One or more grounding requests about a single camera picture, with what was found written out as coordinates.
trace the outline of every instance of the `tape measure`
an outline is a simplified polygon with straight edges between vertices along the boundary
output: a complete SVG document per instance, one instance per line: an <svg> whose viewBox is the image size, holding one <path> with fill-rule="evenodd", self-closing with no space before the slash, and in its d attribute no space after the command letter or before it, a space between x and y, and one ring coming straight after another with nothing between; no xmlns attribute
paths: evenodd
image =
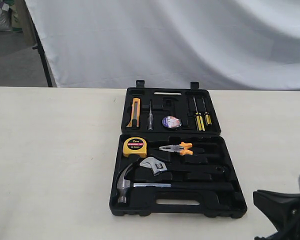
<svg viewBox="0 0 300 240"><path fill-rule="evenodd" d="M130 154L137 154L145 159L147 157L147 142L141 137L130 137L124 141L122 153L126 158Z"/></svg>

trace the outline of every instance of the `black object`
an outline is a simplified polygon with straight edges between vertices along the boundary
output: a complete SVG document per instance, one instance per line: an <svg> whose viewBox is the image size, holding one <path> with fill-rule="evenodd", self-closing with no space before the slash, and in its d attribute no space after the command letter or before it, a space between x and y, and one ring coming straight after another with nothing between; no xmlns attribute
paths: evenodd
<svg viewBox="0 0 300 240"><path fill-rule="evenodd" d="M300 240L300 194L258 190L253 193L253 202L278 231L255 240Z"/></svg>
<svg viewBox="0 0 300 240"><path fill-rule="evenodd" d="M206 131L197 131L193 97L204 98L212 125ZM141 99L139 128L126 127L131 118L133 98ZM150 104L153 114L153 130L148 131ZM197 102L199 112L204 113L202 101ZM182 126L171 131L161 120L174 116L181 120ZM111 212L116 216L151 213L200 213L207 217L241 218L247 211L239 181L229 156L226 143L220 136L221 129L217 115L207 90L199 89L198 82L192 82L190 89L146 88L144 80L137 80L136 87L126 91L119 137L112 189L109 200ZM151 169L140 167L138 155L123 156L126 139L140 137L147 142L147 157L155 157L165 162L167 171L154 176ZM181 156L177 152L159 150L160 146L192 143L194 155ZM120 173L131 163L136 163L126 174L125 179L133 183L165 183L171 187L131 187L127 193L127 203L118 204L117 182ZM201 172L198 166L221 166L220 172ZM194 200L198 205L159 204L158 200Z"/></svg>
<svg viewBox="0 0 300 240"><path fill-rule="evenodd" d="M49 72L49 68L48 68L48 63L46 60L45 50L44 50L44 47L42 46L42 43L39 38L35 24L33 24L33 30L34 30L34 35L35 35L35 39L36 39L36 46L34 46L32 49L38 51L38 54L40 55L46 82L48 84L48 87L52 88L53 85L52 85L51 76L50 76L50 72Z"/></svg>

